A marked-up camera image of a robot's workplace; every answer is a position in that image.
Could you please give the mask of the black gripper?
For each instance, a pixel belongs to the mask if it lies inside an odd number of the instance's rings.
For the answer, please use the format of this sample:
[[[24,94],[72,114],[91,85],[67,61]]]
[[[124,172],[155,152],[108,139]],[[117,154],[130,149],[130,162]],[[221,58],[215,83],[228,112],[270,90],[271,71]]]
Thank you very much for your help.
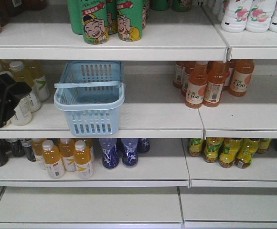
[[[0,75],[0,128],[15,115],[14,109],[31,91],[27,83],[16,82],[7,73]]]

